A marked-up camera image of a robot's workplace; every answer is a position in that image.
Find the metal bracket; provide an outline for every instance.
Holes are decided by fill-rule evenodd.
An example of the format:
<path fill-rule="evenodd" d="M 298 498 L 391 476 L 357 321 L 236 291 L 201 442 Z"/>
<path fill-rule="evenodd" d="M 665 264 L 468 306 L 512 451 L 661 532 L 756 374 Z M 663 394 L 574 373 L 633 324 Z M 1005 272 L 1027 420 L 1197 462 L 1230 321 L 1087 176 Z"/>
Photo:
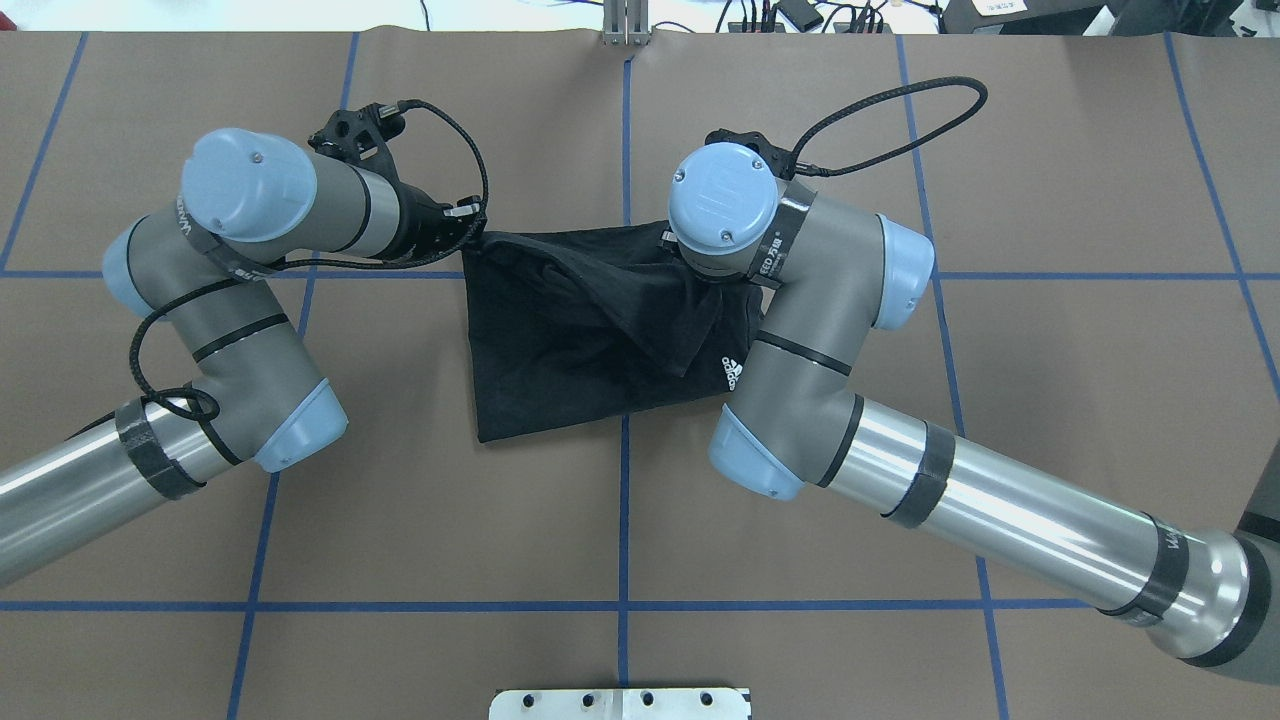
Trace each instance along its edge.
<path fill-rule="evenodd" d="M 750 720 L 746 688 L 506 691 L 489 720 Z"/>
<path fill-rule="evenodd" d="M 649 0 L 604 0 L 605 45 L 649 45 Z"/>

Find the black cloth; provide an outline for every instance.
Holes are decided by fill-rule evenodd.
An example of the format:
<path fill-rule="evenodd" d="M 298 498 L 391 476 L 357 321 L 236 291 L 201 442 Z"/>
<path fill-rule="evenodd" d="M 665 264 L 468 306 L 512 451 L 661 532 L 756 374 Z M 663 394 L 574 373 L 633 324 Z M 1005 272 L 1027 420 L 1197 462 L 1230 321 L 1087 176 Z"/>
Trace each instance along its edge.
<path fill-rule="evenodd" d="M 730 389 L 760 288 L 699 279 L 659 247 L 666 228 L 486 232 L 463 247 L 480 442 Z"/>

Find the light blue joint cap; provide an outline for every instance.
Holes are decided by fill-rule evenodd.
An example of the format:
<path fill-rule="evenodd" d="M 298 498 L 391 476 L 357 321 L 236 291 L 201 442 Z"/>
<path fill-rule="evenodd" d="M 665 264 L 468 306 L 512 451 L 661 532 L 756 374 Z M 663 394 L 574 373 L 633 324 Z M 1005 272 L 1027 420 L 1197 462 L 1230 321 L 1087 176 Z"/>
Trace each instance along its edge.
<path fill-rule="evenodd" d="M 896 331 L 920 304 L 933 275 L 933 243 L 923 234 L 877 214 L 884 228 L 884 291 L 876 325 Z"/>
<path fill-rule="evenodd" d="M 347 414 L 329 387 L 329 378 L 325 378 L 275 428 L 253 460 L 268 473 L 279 473 L 324 450 L 346 430 Z"/>
<path fill-rule="evenodd" d="M 694 150 L 671 179 L 667 218 L 685 247 L 728 255 L 755 245 L 778 210 L 778 184 L 764 160 L 733 142 Z"/>
<path fill-rule="evenodd" d="M 316 200 L 306 150 L 275 135 L 223 128 L 201 137 L 182 168 L 182 196 L 200 227 L 239 242 L 292 231 Z"/>
<path fill-rule="evenodd" d="M 722 475 L 773 500 L 791 500 L 804 487 L 804 480 L 760 445 L 728 405 L 716 425 L 709 455 Z"/>
<path fill-rule="evenodd" d="M 129 229 L 122 232 L 102 254 L 102 281 L 106 283 L 106 290 L 111 291 L 111 297 L 115 297 L 116 302 L 140 318 L 146 318 L 155 310 L 142 299 L 129 272 L 129 238 L 133 237 L 133 229 L 145 219 L 134 220 Z"/>

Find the adidas logo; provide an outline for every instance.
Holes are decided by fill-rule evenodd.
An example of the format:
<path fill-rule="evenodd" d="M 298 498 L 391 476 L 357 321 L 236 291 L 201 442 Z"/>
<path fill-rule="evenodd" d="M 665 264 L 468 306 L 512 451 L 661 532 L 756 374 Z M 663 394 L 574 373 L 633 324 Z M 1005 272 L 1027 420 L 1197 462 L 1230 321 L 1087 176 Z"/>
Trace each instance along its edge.
<path fill-rule="evenodd" d="M 724 377 L 728 378 L 728 389 L 737 387 L 737 378 L 742 374 L 742 366 L 739 365 L 737 360 L 731 357 L 721 357 L 721 364 L 724 365 Z"/>

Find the blue grid line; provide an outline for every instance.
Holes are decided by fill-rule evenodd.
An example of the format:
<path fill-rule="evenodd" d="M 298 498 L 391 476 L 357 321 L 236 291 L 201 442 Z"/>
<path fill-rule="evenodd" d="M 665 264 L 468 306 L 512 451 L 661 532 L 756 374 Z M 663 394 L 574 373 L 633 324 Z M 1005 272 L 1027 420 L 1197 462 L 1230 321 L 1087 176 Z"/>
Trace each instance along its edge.
<path fill-rule="evenodd" d="M 954 600 L 637 600 L 635 612 L 851 612 L 982 610 L 975 598 Z"/>
<path fill-rule="evenodd" d="M 351 44 L 347 46 L 347 73 L 342 78 L 342 96 L 338 106 L 346 109 L 351 100 L 351 79 L 356 77 L 356 55 L 360 53 L 360 32 L 351 33 Z"/>
<path fill-rule="evenodd" d="M 320 270 L 316 269 L 316 277 L 323 279 L 333 281 L 367 281 L 367 279 L 385 279 L 385 281 L 461 281 L 462 270 Z M 271 275 L 271 278 L 280 279 L 306 279 L 311 275 L 310 270 L 284 270 Z"/>
<path fill-rule="evenodd" d="M 22 227 L 22 217 L 27 213 L 27 202 L 36 190 L 36 178 L 40 177 L 40 168 L 45 164 L 45 155 L 49 152 L 49 143 L 54 140 L 54 131 L 58 128 L 58 119 L 67 105 L 67 95 L 70 94 L 72 82 L 76 79 L 76 70 L 79 69 L 81 58 L 84 56 L 84 45 L 88 42 L 88 33 L 82 32 L 79 42 L 76 44 L 76 53 L 72 55 L 72 64 L 67 68 L 67 77 L 63 79 L 63 88 L 54 102 L 54 111 L 49 115 L 49 124 L 45 126 L 45 136 L 40 138 L 40 149 L 36 151 L 36 160 L 31 164 L 31 173 L 27 176 L 27 184 L 22 188 L 22 197 L 18 200 L 18 209 L 13 214 L 13 224 L 9 225 L 9 236 L 5 237 L 4 247 L 0 249 L 0 270 L 9 264 L 9 254 L 13 252 L 13 243 L 18 240 L 18 228 Z"/>
<path fill-rule="evenodd" d="M 1187 90 L 1183 87 L 1183 73 L 1178 68 L 1178 54 L 1174 51 L 1174 36 L 1165 32 L 1165 53 L 1169 55 L 1169 69 L 1174 73 L 1174 87 L 1178 90 L 1178 104 L 1181 105 L 1183 120 L 1187 123 L 1187 135 L 1192 141 L 1192 150 L 1196 151 L 1196 161 L 1199 163 L 1201 174 L 1204 177 L 1204 187 L 1208 190 L 1208 199 L 1213 204 L 1213 215 L 1217 217 L 1217 227 L 1222 231 L 1222 242 L 1231 256 L 1231 268 L 1240 283 L 1240 295 L 1244 296 L 1244 306 L 1249 313 L 1249 322 L 1253 323 L 1253 333 L 1258 338 L 1258 347 L 1262 350 L 1262 361 L 1271 374 L 1271 388 L 1280 400 L 1280 373 L 1276 372 L 1275 357 L 1271 355 L 1271 345 L 1267 342 L 1267 333 L 1262 329 L 1262 320 L 1258 319 L 1258 309 L 1253 304 L 1253 293 L 1249 292 L 1249 282 L 1244 278 L 1244 266 L 1240 264 L 1240 254 L 1231 237 L 1231 227 L 1226 222 L 1226 213 L 1217 196 L 1217 186 L 1213 184 L 1213 173 L 1208 169 L 1208 160 L 1204 159 L 1204 149 L 1201 147 L 1199 133 L 1196 132 L 1196 120 L 1192 118 L 1192 108 L 1187 102 Z"/>
<path fill-rule="evenodd" d="M 259 612 L 617 612 L 612 600 L 260 602 Z"/>
<path fill-rule="evenodd" d="M 902 85 L 911 82 L 906 65 L 906 46 L 902 36 L 895 36 L 897 45 L 897 67 Z M 910 140 L 919 138 L 915 126 L 915 109 L 911 105 L 911 96 L 905 95 L 902 100 L 906 105 L 906 129 Z M 924 160 L 920 149 L 911 150 L 911 163 L 915 165 L 915 191 L 920 201 L 920 222 L 924 223 L 924 234 L 933 241 L 933 217 L 929 213 L 929 193 L 924 184 Z M 955 356 L 951 351 L 951 328 L 947 324 L 946 302 L 942 297 L 942 281 L 938 277 L 938 263 L 933 260 L 933 304 L 938 313 L 938 331 L 942 336 L 942 359 L 947 370 L 947 388 L 951 393 L 951 414 L 956 425 L 956 434 L 965 437 L 964 409 L 960 405 L 960 383 L 956 379 Z M 983 557 L 975 559 L 978 573 L 978 587 L 982 591 L 982 614 L 987 629 L 987 651 L 991 656 L 991 676 L 996 691 L 996 708 L 1000 720 L 1009 720 L 1009 698 L 1005 693 L 1005 669 L 1000 657 L 1000 637 L 996 634 L 996 611 L 991 601 L 991 587 L 987 582 L 987 561 Z"/>
<path fill-rule="evenodd" d="M 0 600 L 0 612 L 243 612 L 244 605 L 151 600 Z"/>
<path fill-rule="evenodd" d="M 1053 597 L 993 598 L 998 610 L 1091 610 L 1079 600 Z M 259 601 L 255 614 L 502 614 L 617 612 L 612 600 L 545 601 Z M 941 600 L 631 600 L 628 612 L 858 612 L 984 610 L 977 598 Z M 248 602 L 134 600 L 5 600 L 0 612 L 244 612 Z"/>
<path fill-rule="evenodd" d="M 351 95 L 351 78 L 356 69 L 356 51 L 360 47 L 360 33 L 351 33 L 351 44 L 347 50 L 347 72 L 342 81 L 342 97 L 339 106 L 346 108 Z M 316 258 L 319 254 L 312 252 Z M 307 325 L 311 320 L 311 299 L 315 295 L 319 273 L 316 266 L 307 268 L 307 286 L 302 295 L 302 310 L 298 314 L 298 337 L 306 338 Z M 266 486 L 266 502 L 262 506 L 262 525 L 257 536 L 257 551 L 253 555 L 253 573 L 248 585 L 248 601 L 244 606 L 244 623 L 241 628 L 239 651 L 236 653 L 236 673 L 232 676 L 230 697 L 227 701 L 227 720 L 236 720 L 239 715 L 241 692 L 244 688 L 244 673 L 248 667 L 250 646 L 253 642 L 253 623 L 257 618 L 259 592 L 262 587 L 262 569 L 266 565 L 266 546 L 271 539 L 271 520 L 275 516 L 275 498 L 280 489 L 280 474 L 271 473 Z"/>
<path fill-rule="evenodd" d="M 266 503 L 262 507 L 262 525 L 257 533 L 257 551 L 253 555 L 248 600 L 244 602 L 244 623 L 241 626 L 239 650 L 236 652 L 236 673 L 232 676 L 230 698 L 227 701 L 228 720 L 234 720 L 239 714 L 241 691 L 244 688 L 244 671 L 248 667 L 248 650 L 253 639 L 253 621 L 257 619 L 257 593 L 262 587 L 262 566 L 266 564 L 266 541 L 271 536 L 271 515 L 275 512 L 275 496 L 279 487 L 280 474 L 271 473 L 271 480 L 266 486 Z"/>
<path fill-rule="evenodd" d="M 631 224 L 631 55 L 622 61 L 622 224 Z"/>
<path fill-rule="evenodd" d="M 996 607 L 991 601 L 991 582 L 987 578 L 987 559 L 977 557 L 978 588 L 982 591 L 982 620 L 987 628 L 987 652 L 991 655 L 991 675 L 996 682 L 996 711 L 1001 720 L 1009 720 L 1009 694 L 1005 691 L 1005 664 L 1000 657 L 1000 635 L 996 633 Z"/>
<path fill-rule="evenodd" d="M 317 279 L 365 281 L 365 279 L 465 279 L 461 270 L 324 270 L 317 269 Z M 940 270 L 941 281 L 1160 281 L 1160 282 L 1236 282 L 1235 273 L 1055 273 L 1055 272 L 979 272 L 979 270 Z M 305 281 L 311 270 L 284 270 L 271 275 L 271 279 Z M 101 279 L 100 270 L 0 270 L 0 279 Z M 1251 282 L 1280 281 L 1280 273 L 1244 273 Z"/>
<path fill-rule="evenodd" d="M 622 416 L 618 487 L 618 687 L 630 678 L 628 630 L 631 610 L 631 415 Z"/>
<path fill-rule="evenodd" d="M 102 279 L 101 270 L 0 270 L 0 278 L 13 279 Z"/>
<path fill-rule="evenodd" d="M 1235 281 L 1235 273 L 934 272 L 943 281 Z"/>
<path fill-rule="evenodd" d="M 631 63 L 622 61 L 622 224 L 631 224 Z M 622 416 L 618 448 L 618 687 L 631 683 L 631 415 Z"/>

